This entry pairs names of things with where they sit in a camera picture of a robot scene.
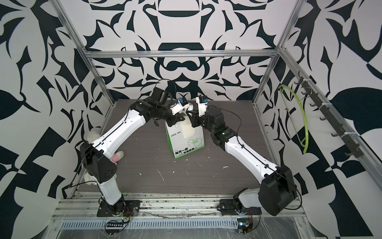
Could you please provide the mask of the cream paper receipt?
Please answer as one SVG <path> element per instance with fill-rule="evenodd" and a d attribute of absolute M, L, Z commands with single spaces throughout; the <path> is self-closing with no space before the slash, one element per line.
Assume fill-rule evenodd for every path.
<path fill-rule="evenodd" d="M 184 116 L 184 118 L 185 119 L 182 122 L 180 122 L 181 131 L 183 133 L 184 138 L 189 138 L 189 137 L 192 137 L 196 133 L 196 131 L 192 127 L 190 118 L 186 116 Z"/>

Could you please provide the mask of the white green paper bag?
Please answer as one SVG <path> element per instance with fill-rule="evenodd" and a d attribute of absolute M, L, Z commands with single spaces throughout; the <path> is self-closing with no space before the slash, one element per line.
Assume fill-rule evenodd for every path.
<path fill-rule="evenodd" d="M 171 127 L 169 127 L 165 122 L 165 126 L 168 144 L 175 159 L 205 147 L 204 132 L 201 126 L 194 128 L 196 133 L 189 138 L 183 137 L 180 122 Z"/>

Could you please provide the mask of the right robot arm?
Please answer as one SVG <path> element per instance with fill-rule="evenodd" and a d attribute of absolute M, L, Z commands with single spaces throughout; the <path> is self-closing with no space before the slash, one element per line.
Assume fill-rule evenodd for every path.
<path fill-rule="evenodd" d="M 277 166 L 252 149 L 226 125 L 218 107 L 207 107 L 205 114 L 186 111 L 193 127 L 201 126 L 210 132 L 215 145 L 240 161 L 258 180 L 258 190 L 245 189 L 237 195 L 243 208 L 262 207 L 272 216 L 278 215 L 298 196 L 292 171 L 285 165 Z"/>

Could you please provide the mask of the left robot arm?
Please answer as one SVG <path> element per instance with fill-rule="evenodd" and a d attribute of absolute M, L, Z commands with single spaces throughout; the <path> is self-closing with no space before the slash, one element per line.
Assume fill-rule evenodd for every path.
<path fill-rule="evenodd" d="M 137 100 L 124 117 L 109 131 L 92 142 L 81 145 L 83 166 L 96 182 L 105 202 L 120 212 L 124 207 L 123 196 L 118 188 L 115 174 L 117 166 L 111 162 L 116 150 L 141 126 L 151 119 L 165 120 L 167 125 L 183 121 L 181 112 L 193 108 L 187 101 L 179 99 L 166 106 L 152 98 Z"/>

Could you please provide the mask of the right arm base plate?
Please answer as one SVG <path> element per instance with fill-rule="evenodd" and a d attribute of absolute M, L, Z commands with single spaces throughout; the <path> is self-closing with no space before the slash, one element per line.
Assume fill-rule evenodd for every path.
<path fill-rule="evenodd" d="M 242 204 L 235 199 L 221 199 L 219 201 L 216 209 L 221 212 L 223 216 L 225 215 L 240 215 L 240 216 L 251 216 L 251 215 L 261 215 L 262 211 L 259 207 L 245 208 Z"/>

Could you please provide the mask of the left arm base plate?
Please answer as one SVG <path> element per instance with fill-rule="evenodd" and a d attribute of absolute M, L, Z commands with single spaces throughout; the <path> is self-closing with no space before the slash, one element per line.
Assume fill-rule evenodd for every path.
<path fill-rule="evenodd" d="M 118 201 L 115 205 L 109 205 L 101 199 L 97 211 L 97 217 L 130 217 L 137 214 L 140 210 L 140 200 Z"/>

